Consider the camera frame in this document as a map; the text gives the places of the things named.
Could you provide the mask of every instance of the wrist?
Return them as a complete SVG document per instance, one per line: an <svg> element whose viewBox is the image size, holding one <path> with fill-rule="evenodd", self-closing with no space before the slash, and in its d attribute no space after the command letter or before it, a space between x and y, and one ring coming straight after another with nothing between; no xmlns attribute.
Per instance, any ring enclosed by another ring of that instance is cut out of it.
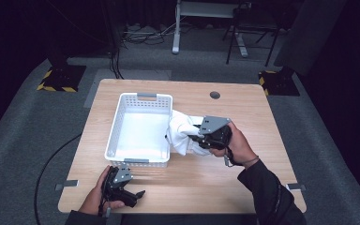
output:
<svg viewBox="0 0 360 225"><path fill-rule="evenodd" d="M84 205L81 206L81 208L78 210L78 212L89 214L89 215L94 215L94 216L98 215L98 210L88 207L88 206L84 206Z"/></svg>
<svg viewBox="0 0 360 225"><path fill-rule="evenodd" d="M245 169L247 170L249 167L253 166L257 161L259 161L259 156L256 156L253 159L239 162L239 163L242 164L245 167Z"/></svg>

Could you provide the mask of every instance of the hand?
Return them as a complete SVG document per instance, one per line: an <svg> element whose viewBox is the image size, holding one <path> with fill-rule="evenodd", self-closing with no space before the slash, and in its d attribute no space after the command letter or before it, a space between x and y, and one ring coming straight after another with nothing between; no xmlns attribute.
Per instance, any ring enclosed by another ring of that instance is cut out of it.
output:
<svg viewBox="0 0 360 225"><path fill-rule="evenodd" d="M90 214L90 215L98 215L98 206L100 205L101 200L101 186L110 170L110 166L107 166L106 169L103 171L99 179L97 180L96 186L89 192L84 200L81 208L78 210L81 213ZM114 202L106 202L104 204L104 212L106 212L108 206L111 209L121 208L124 207L125 204L121 201L114 201Z"/></svg>
<svg viewBox="0 0 360 225"><path fill-rule="evenodd" d="M229 147L232 150L233 160L243 164L247 169L258 161L257 155L250 148L248 140L242 131L239 130L233 122L230 122L228 126L232 131L232 138L230 139ZM227 149L217 150L212 148L210 149L210 152L216 157L224 157L224 155L227 154Z"/></svg>

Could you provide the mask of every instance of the basket handle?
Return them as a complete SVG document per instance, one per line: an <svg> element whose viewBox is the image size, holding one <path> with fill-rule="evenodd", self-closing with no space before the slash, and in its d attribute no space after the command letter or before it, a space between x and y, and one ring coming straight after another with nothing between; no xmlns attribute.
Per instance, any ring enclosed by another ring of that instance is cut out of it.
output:
<svg viewBox="0 0 360 225"><path fill-rule="evenodd" d="M157 98L157 94L153 94L153 93L137 93L137 98Z"/></svg>
<svg viewBox="0 0 360 225"><path fill-rule="evenodd" d="M124 158L124 162L127 162L127 163L149 163L150 160L141 159L141 158Z"/></svg>

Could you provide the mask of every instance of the gray carpet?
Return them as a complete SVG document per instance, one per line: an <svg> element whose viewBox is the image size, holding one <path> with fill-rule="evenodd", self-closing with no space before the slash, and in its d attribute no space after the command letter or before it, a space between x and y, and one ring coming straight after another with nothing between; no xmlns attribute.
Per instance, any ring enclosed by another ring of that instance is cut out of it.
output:
<svg viewBox="0 0 360 225"><path fill-rule="evenodd" d="M125 77L127 70L170 71L164 73L170 74L166 79L172 81L211 83L258 83L259 71L278 69L263 66L267 50L259 49L249 52L248 59L237 55L235 49L230 64L225 65L229 39L222 41L223 33L190 30L181 37L178 55L172 54L173 36L166 36L158 45L126 43L127 49L120 53L120 69ZM279 37L272 62L284 38ZM37 91L50 67L45 61L29 74L0 122L0 224L36 224L33 200L39 173L61 145L83 131L90 110L84 106L96 90L102 69L107 70L110 63L107 58L71 58L68 62L87 66L79 92ZM307 223L360 224L360 187L303 86L293 78L300 97L268 100L296 177L307 187L303 192ZM77 145L78 140L63 148L42 176L37 206L43 225L66 221L68 215L57 210L61 192L54 186L66 180Z"/></svg>

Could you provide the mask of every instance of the person's left hand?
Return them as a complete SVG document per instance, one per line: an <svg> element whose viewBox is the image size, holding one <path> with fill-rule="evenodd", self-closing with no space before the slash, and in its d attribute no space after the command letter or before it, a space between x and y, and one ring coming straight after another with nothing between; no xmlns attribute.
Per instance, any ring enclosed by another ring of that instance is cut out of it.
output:
<svg viewBox="0 0 360 225"><path fill-rule="evenodd" d="M90 215L98 215L98 206L100 205L101 200L101 186L110 170L110 166L107 166L106 169L103 171L99 179L97 180L96 186L89 192L84 200L81 208L78 210L81 213L90 214ZM104 204L104 213L106 212L108 207L111 209L122 208L125 204L121 201L114 201L114 202L106 202Z"/></svg>

